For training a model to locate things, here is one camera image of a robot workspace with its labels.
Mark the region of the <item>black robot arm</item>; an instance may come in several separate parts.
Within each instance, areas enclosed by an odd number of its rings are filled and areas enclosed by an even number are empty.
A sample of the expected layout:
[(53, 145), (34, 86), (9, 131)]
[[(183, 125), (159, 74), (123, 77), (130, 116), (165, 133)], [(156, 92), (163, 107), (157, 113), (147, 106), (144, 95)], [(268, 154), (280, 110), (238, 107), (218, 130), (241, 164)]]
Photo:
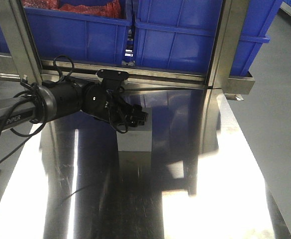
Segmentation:
[(131, 127), (144, 125), (148, 113), (140, 105), (130, 105), (121, 97), (123, 87), (107, 89), (105, 83), (44, 82), (10, 99), (0, 99), (0, 129), (13, 128), (23, 122), (50, 122), (82, 111), (126, 133)]

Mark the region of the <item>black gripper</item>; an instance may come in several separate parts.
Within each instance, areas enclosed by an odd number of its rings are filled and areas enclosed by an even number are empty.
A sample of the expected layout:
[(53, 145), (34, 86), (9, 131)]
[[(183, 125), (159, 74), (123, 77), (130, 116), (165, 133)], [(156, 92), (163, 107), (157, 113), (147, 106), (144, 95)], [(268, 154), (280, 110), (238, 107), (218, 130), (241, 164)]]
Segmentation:
[(121, 96), (107, 96), (106, 121), (111, 126), (141, 126), (147, 118), (140, 105), (130, 105)]

